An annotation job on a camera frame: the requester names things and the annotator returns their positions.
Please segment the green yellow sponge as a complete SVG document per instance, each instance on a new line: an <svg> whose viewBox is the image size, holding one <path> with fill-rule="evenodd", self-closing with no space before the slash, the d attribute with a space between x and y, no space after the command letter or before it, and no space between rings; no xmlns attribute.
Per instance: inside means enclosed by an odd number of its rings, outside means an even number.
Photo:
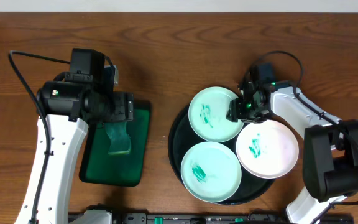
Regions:
<svg viewBox="0 0 358 224"><path fill-rule="evenodd" d="M127 133L127 122L106 123L104 127L110 140L108 154L110 156L129 154L132 144Z"/></svg>

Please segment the white plate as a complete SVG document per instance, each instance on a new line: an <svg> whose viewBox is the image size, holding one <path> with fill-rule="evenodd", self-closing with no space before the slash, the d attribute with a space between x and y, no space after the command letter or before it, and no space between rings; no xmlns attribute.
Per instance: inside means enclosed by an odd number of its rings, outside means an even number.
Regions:
<svg viewBox="0 0 358 224"><path fill-rule="evenodd" d="M298 141L293 132L277 121L248 124L236 140L236 154L242 167L263 179L288 174L299 156Z"/></svg>

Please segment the mint green plate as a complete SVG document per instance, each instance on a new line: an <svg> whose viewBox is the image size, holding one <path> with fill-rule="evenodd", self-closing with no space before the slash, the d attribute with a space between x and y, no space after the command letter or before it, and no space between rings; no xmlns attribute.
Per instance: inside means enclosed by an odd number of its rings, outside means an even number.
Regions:
<svg viewBox="0 0 358 224"><path fill-rule="evenodd" d="M230 102L237 98L233 91L220 86L198 92L188 108L188 119L193 131L202 139L212 142L226 142L236 137L244 123L232 122L226 115Z"/></svg>
<svg viewBox="0 0 358 224"><path fill-rule="evenodd" d="M180 166L184 186L199 200L223 202L240 186L242 169L236 155L217 142L201 142L184 155Z"/></svg>

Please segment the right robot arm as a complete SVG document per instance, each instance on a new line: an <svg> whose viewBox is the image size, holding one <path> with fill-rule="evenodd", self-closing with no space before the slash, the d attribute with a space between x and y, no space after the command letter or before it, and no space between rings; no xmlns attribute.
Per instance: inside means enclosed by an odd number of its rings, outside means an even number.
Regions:
<svg viewBox="0 0 358 224"><path fill-rule="evenodd" d="M303 187L285 211L291 223L317 223L337 205L358 205L358 121L343 121L288 81L239 84L242 97L229 104L227 118L250 128L284 119L303 138Z"/></svg>

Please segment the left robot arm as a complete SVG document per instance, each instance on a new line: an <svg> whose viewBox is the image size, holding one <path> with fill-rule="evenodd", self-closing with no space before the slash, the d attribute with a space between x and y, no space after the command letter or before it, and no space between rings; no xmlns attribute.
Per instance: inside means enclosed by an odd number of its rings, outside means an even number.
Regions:
<svg viewBox="0 0 358 224"><path fill-rule="evenodd" d="M16 223L68 223L73 174L89 128L101 127L108 137L92 136L106 152L102 163L134 150L127 123L134 119L134 96L114 92L112 84L49 81L38 91L37 148L27 192Z"/></svg>

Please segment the green rectangular tray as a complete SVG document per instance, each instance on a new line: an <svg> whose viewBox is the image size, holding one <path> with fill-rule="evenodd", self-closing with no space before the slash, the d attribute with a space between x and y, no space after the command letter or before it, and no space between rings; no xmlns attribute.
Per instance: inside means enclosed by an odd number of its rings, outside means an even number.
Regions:
<svg viewBox="0 0 358 224"><path fill-rule="evenodd" d="M147 100L134 102L134 119L127 122L131 138L129 154L110 156L110 140L105 124L93 124L86 139L79 178L92 184L134 187L139 184L150 124L151 104Z"/></svg>

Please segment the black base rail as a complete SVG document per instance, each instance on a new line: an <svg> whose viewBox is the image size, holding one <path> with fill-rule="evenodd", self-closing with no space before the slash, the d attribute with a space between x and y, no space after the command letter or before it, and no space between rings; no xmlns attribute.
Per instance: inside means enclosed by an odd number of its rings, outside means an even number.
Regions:
<svg viewBox="0 0 358 224"><path fill-rule="evenodd" d="M252 213L247 215L148 215L145 213L122 213L113 216L119 224L227 224L227 223L289 223L277 213Z"/></svg>

